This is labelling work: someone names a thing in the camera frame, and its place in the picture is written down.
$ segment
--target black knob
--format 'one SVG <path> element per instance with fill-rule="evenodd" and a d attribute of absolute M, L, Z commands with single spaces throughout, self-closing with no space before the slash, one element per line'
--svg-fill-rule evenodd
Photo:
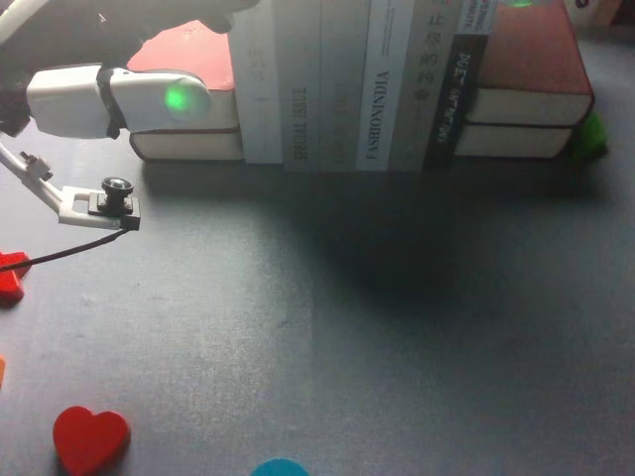
<path fill-rule="evenodd" d="M 105 178 L 101 183 L 107 195 L 107 205 L 109 208 L 121 208 L 126 197 L 135 189 L 128 180 L 118 177 Z"/>

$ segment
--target orange block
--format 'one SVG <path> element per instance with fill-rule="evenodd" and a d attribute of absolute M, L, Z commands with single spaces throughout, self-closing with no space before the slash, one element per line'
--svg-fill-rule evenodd
<path fill-rule="evenodd" d="M 4 359 L 0 355 L 0 389 L 2 388 L 2 380 L 4 379 L 4 368 L 5 368 L 5 365 L 6 364 L 4 362 Z"/>

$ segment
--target red star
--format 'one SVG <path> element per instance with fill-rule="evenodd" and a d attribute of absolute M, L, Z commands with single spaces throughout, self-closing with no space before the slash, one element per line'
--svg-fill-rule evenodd
<path fill-rule="evenodd" d="M 0 267 L 14 265 L 16 263 L 22 263 L 28 261 L 29 257 L 25 253 L 10 253 L 3 255 L 0 253 Z M 9 307 L 11 305 L 20 302 L 20 299 L 24 297 L 24 290 L 20 280 L 31 269 L 19 268 L 15 271 L 5 271 L 0 273 L 0 305 Z"/>

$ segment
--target tabletop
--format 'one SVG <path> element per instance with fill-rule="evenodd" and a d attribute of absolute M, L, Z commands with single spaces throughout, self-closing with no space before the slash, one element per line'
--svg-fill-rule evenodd
<path fill-rule="evenodd" d="M 580 40 L 611 150 L 417 177 L 144 165 L 30 127 L 56 185 L 136 184 L 141 231 L 34 267 L 0 311 L 0 475 L 63 474 L 64 409 L 117 411 L 112 475 L 635 474 L 635 33 Z M 0 171 L 0 251 L 96 239 Z"/>

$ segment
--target black cable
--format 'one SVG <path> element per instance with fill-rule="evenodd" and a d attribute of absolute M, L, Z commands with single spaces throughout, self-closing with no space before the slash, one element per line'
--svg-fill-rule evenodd
<path fill-rule="evenodd" d="M 23 261 L 22 263 L 16 263 L 14 265 L 8 265 L 0 267 L 0 273 L 4 273 L 5 271 L 14 271 L 19 270 L 20 268 L 28 268 L 30 266 L 39 265 L 41 263 L 47 263 L 48 261 L 58 260 L 59 258 L 65 258 L 66 256 L 76 255 L 77 253 L 81 253 L 82 251 L 92 250 L 93 248 L 97 248 L 98 246 L 105 245 L 107 243 L 112 243 L 121 235 L 125 235 L 130 230 L 121 230 L 112 235 L 105 236 L 99 240 L 92 241 L 90 243 L 86 243 L 85 245 L 75 246 L 74 248 L 70 248 L 65 251 L 59 251 L 58 253 L 53 253 L 52 255 L 41 256 L 40 258 L 36 258 L 34 260 Z"/>

